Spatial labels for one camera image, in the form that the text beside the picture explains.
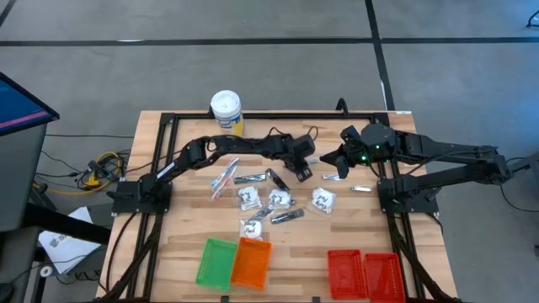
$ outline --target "orange basket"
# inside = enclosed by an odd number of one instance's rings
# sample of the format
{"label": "orange basket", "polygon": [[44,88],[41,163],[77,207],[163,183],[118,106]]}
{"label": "orange basket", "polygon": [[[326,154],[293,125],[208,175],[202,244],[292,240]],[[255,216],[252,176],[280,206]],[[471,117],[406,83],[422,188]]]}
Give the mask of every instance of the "orange basket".
{"label": "orange basket", "polygon": [[263,290],[270,265],[271,243],[241,237],[230,283]]}

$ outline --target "small plastic bag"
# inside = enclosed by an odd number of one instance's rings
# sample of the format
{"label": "small plastic bag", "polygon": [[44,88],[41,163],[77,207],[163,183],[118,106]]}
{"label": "small plastic bag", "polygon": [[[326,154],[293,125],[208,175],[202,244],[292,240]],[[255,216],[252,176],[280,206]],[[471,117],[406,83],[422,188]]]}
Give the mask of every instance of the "small plastic bag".
{"label": "small plastic bag", "polygon": [[240,220],[239,236],[255,240],[262,239],[262,221],[258,220]]}
{"label": "small plastic bag", "polygon": [[210,187],[212,191],[216,191],[220,185],[226,181],[230,181],[231,176],[234,175],[236,172],[237,163],[239,162],[239,157],[234,157],[230,162],[228,163],[227,167],[223,169],[222,173],[219,175],[219,177],[215,178],[213,181],[211,181]]}
{"label": "small plastic bag", "polygon": [[239,197],[239,208],[243,211],[262,208],[259,190],[254,186],[239,189],[237,196]]}
{"label": "small plastic bag", "polygon": [[289,210],[292,205],[292,197],[286,190],[272,189],[268,196],[268,208],[270,210]]}
{"label": "small plastic bag", "polygon": [[230,180],[234,178],[234,175],[236,174],[237,167],[233,167],[232,170],[227,172],[227,174],[223,175],[222,178],[220,178],[219,183],[216,185],[216,187],[213,187],[213,183],[211,186],[211,189],[213,190],[213,194],[211,194],[211,201],[215,201],[221,197],[222,193],[227,188],[228,183],[230,183]]}
{"label": "small plastic bag", "polygon": [[308,204],[308,208],[324,215],[331,215],[336,198],[337,194],[323,188],[315,188],[312,191],[312,200]]}

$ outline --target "plastic tray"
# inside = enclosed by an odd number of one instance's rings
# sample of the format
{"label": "plastic tray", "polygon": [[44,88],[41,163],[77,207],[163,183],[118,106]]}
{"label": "plastic tray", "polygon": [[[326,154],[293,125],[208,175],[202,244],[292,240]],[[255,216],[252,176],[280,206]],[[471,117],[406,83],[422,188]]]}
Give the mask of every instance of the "plastic tray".
{"label": "plastic tray", "polygon": [[234,285],[263,290],[270,265],[271,243],[241,237],[230,281]]}
{"label": "plastic tray", "polygon": [[334,300],[366,299],[367,288],[357,249],[328,251],[329,288]]}
{"label": "plastic tray", "polygon": [[216,290],[228,290],[236,251],[234,242],[208,238],[195,282]]}
{"label": "plastic tray", "polygon": [[397,254],[366,253],[365,272],[371,303],[406,301]]}

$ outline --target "monitor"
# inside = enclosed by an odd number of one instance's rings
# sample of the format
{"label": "monitor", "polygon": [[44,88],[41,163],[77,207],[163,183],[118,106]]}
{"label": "monitor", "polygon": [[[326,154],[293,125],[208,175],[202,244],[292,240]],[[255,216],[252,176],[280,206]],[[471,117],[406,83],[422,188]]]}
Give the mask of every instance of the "monitor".
{"label": "monitor", "polygon": [[60,115],[0,72],[0,136],[60,119]]}

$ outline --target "white container lid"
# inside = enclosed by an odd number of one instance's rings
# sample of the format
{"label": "white container lid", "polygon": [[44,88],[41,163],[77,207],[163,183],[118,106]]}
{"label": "white container lid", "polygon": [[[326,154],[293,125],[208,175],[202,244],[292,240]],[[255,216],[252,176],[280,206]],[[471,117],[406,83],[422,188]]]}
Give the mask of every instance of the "white container lid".
{"label": "white container lid", "polygon": [[222,90],[213,95],[210,106],[213,114],[220,118],[232,118],[242,110],[239,96],[230,90]]}

